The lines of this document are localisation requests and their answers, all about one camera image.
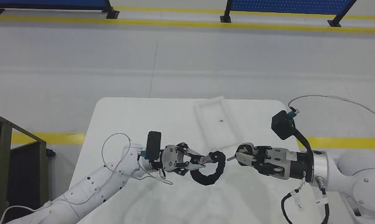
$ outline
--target white table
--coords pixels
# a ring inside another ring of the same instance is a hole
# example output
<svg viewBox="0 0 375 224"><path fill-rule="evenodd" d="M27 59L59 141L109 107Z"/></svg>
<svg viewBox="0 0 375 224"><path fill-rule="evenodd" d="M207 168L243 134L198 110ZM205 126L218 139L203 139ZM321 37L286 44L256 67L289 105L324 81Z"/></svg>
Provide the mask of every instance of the white table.
<svg viewBox="0 0 375 224"><path fill-rule="evenodd" d="M102 166L101 146L111 134L124 132L132 142L146 145L148 132L162 133L162 146L186 142L190 148L207 154L193 105L195 99L104 98L94 110L82 151L71 180L72 187L85 175ZM285 109L274 100L227 100L244 142L271 145L298 151L294 138L280 140L271 129L271 117ZM116 161L128 142L117 135L105 148L107 161ZM227 148L230 157L237 146ZM147 178L130 179L124 189L86 216L80 223L287 223L281 212L281 199L299 186L299 181L267 177L254 168L235 161L226 164L224 174L212 186L196 183L187 173L181 177L167 173L174 185ZM305 211L297 210L293 199L285 205L293 223L316 224L322 220L309 185L300 192Z"/></svg>

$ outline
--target white tray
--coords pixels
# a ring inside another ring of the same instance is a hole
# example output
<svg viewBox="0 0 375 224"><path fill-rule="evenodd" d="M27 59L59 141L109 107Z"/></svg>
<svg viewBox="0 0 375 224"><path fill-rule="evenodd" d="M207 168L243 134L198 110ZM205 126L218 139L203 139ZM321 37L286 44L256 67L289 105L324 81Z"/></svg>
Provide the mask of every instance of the white tray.
<svg viewBox="0 0 375 224"><path fill-rule="evenodd" d="M223 96L197 101L194 109L204 140L211 150L242 143L243 135Z"/></svg>

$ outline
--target yellow floor line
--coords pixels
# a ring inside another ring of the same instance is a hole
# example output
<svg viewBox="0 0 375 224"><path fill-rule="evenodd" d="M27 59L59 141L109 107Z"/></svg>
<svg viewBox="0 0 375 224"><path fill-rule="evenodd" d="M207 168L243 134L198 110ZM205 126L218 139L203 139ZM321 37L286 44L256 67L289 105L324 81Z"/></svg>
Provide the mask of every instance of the yellow floor line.
<svg viewBox="0 0 375 224"><path fill-rule="evenodd" d="M82 145L86 134L34 133L45 140L47 145ZM12 144L27 144L33 139L22 133L12 133Z"/></svg>
<svg viewBox="0 0 375 224"><path fill-rule="evenodd" d="M308 26L308 25L280 25L280 24L260 24L260 23L220 23L220 22L195 22L195 21L159 21L159 20L143 20L143 19L62 18L62 17L6 16L6 15L1 15L0 21L94 23L94 24L108 24L108 25L181 26L181 27L200 27L200 28L375 33L375 28L354 28L354 27L333 28L333 27L330 27L328 24L327 26Z"/></svg>
<svg viewBox="0 0 375 224"><path fill-rule="evenodd" d="M86 134L83 133L34 133L45 140L47 145L82 145ZM368 148L375 149L375 138L330 138L308 137L312 148ZM33 140L21 133L12 134L13 144L27 144Z"/></svg>
<svg viewBox="0 0 375 224"><path fill-rule="evenodd" d="M223 10L210 9L179 9L179 8L133 8L126 6L115 6L114 9L119 11L143 11L143 12L178 12L178 13L214 13L224 14ZM320 14L302 14L302 13L276 13L276 12L246 12L246 11L231 11L232 15L260 15L260 16L286 16L286 17L313 17L313 18L328 18L333 19L335 15L320 15ZM375 20L375 16L371 15L346 15L345 19L364 19Z"/></svg>

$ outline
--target gray floor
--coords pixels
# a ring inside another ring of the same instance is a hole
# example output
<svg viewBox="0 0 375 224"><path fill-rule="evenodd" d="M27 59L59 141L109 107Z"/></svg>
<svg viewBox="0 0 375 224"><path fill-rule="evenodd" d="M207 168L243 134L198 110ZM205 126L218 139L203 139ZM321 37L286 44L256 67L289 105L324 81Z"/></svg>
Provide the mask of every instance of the gray floor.
<svg viewBox="0 0 375 224"><path fill-rule="evenodd" d="M276 99L338 95L375 108L375 36L2 23L0 115L32 132L85 133L103 97ZM305 135L374 137L375 116L337 100L295 103ZM49 145L51 195L80 146Z"/></svg>

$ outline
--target robotic arm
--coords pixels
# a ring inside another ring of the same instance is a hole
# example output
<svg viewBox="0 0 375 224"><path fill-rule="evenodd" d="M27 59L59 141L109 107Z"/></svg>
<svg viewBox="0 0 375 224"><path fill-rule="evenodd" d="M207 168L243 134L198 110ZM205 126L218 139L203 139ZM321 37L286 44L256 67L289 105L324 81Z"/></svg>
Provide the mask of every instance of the robotic arm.
<svg viewBox="0 0 375 224"><path fill-rule="evenodd" d="M296 114L298 111L294 109L290 113L281 111L272 118L271 128L282 140L294 135L306 147L307 152L270 146L255 147L252 143L244 143L228 161L236 159L240 165L253 167L266 176L304 179L310 185L318 187L323 196L326 196L326 191L340 192L354 220L361 224L374 224L375 152L348 151L334 159L327 152L311 150L306 138L295 128L293 117ZM284 209L283 213L291 223ZM326 204L326 219L323 223L327 223L328 215L329 208Z"/></svg>
<svg viewBox="0 0 375 224"><path fill-rule="evenodd" d="M203 156L191 150L185 143L167 145L163 150L160 150L160 144L161 133L151 131L146 150L143 150L141 145L132 143L130 147L123 149L120 161L106 163L63 195L46 202L36 212L10 221L9 224L77 223L120 191L130 178L141 179L148 175L172 185L173 183L165 180L165 172L184 176L190 171L192 178L198 183L210 185L223 173L225 156L221 152L211 152ZM190 157L190 161L184 162L184 156ZM219 164L215 174L206 177L199 172L206 163L216 162ZM161 177L151 175L156 171L159 171Z"/></svg>

